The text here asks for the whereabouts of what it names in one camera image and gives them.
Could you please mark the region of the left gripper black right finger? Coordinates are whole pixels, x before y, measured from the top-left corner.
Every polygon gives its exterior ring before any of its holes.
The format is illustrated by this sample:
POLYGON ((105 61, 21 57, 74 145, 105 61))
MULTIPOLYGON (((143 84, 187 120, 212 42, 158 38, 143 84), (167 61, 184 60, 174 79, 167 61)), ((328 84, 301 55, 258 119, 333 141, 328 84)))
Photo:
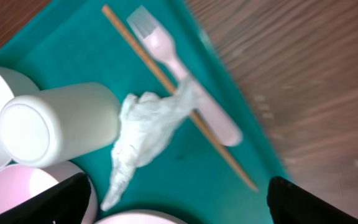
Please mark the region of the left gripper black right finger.
POLYGON ((267 205, 274 224, 358 224, 357 218, 280 176, 270 179, 267 205))

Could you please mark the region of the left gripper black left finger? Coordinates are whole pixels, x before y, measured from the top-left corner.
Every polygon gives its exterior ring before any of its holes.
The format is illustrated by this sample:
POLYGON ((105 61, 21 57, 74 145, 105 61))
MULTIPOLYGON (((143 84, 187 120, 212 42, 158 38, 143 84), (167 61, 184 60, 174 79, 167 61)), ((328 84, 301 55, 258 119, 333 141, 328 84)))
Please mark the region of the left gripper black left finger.
POLYGON ((77 173, 0 214, 0 224, 80 224, 88 208, 91 183, 77 173))

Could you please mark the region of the pink bowl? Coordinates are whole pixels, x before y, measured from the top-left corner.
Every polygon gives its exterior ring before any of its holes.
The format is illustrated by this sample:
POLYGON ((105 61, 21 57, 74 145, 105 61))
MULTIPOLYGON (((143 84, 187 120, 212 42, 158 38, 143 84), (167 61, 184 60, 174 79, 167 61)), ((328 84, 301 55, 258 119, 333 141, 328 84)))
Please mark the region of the pink bowl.
MULTIPOLYGON (((0 170, 0 214, 24 203, 49 188, 83 171, 70 161, 46 168, 20 164, 9 165, 0 170)), ((97 214, 97 198, 91 183, 88 208, 81 223, 93 223, 97 214)))

